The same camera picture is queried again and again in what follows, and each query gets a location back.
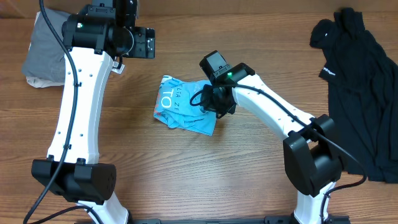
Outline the light blue t-shirt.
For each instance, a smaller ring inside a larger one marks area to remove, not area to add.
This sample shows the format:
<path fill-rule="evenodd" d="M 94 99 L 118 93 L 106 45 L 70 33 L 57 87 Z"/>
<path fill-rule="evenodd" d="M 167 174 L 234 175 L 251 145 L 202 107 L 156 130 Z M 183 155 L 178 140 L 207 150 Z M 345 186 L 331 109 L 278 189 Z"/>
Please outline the light blue t-shirt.
<path fill-rule="evenodd" d="M 209 85 L 208 80 L 184 82 L 164 75 L 154 108 L 154 118 L 169 128 L 180 128 L 211 136 L 215 129 L 216 114 L 201 106 L 192 106 L 192 96 Z"/>

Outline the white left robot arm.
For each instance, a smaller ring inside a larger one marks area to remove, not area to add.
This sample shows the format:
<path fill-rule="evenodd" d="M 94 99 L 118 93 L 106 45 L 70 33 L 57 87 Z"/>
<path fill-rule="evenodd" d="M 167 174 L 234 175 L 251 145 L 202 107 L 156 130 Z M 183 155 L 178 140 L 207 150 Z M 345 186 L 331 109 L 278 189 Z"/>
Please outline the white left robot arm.
<path fill-rule="evenodd" d="M 31 173 L 93 223 L 133 221 L 114 191 L 116 167 L 99 161 L 98 127 L 109 75 L 123 71 L 124 58 L 155 57 L 155 31 L 135 25 L 137 10 L 136 0 L 93 1 L 54 33 L 65 57 L 62 104 L 47 156 Z"/>

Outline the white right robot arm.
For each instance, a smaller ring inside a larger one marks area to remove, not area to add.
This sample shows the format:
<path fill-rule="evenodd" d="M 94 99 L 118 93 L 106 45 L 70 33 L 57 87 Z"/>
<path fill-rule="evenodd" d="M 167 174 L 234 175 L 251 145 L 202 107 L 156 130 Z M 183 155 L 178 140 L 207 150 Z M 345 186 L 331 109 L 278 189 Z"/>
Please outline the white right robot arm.
<path fill-rule="evenodd" d="M 346 159 L 331 141 L 336 137 L 333 120 L 314 117 L 273 92 L 244 63 L 235 67 L 220 60 L 204 59 L 200 67 L 210 80 L 199 104 L 218 118 L 233 114 L 236 106 L 256 115 L 282 141 L 285 173 L 297 189 L 291 215 L 266 216 L 264 223 L 349 223 L 347 216 L 327 212 L 329 196 L 345 168 Z"/>

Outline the grey folded shorts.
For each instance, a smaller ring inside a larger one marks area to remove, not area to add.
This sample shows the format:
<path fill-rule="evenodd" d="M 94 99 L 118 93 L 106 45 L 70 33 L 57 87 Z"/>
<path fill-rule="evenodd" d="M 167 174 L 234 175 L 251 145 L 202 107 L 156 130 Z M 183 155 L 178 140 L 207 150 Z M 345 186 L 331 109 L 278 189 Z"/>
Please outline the grey folded shorts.
<path fill-rule="evenodd" d="M 38 12 L 27 57 L 22 65 L 22 73 L 25 77 L 65 83 L 64 55 L 64 51 L 48 28 L 42 14 Z"/>

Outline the beige folded garment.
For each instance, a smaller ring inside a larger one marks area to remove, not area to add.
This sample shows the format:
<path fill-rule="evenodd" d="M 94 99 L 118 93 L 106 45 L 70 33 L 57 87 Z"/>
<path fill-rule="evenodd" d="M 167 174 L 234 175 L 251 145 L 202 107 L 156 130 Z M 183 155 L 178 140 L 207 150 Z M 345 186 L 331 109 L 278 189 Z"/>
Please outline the beige folded garment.
<path fill-rule="evenodd" d="M 119 62 L 114 62 L 113 63 L 114 67 L 111 70 L 114 73 L 117 74 L 122 74 L 125 65 L 123 63 L 119 63 Z M 50 80 L 45 80 L 42 78 L 37 78 L 37 77 L 26 77 L 27 83 L 34 87 L 34 88 L 47 88 L 47 87 L 51 87 L 51 86 L 63 86 L 64 83 L 59 83 L 59 82 L 53 82 Z"/>

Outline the black garment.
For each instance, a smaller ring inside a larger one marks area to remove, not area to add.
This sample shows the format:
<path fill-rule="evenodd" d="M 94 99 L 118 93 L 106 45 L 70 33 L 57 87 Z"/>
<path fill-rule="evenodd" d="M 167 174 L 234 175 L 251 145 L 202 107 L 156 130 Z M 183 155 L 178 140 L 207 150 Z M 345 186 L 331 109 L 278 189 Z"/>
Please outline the black garment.
<path fill-rule="evenodd" d="M 336 143 L 366 169 L 370 181 L 397 183 L 397 64 L 350 7 L 321 20 L 310 46 L 326 59 L 329 115 Z"/>

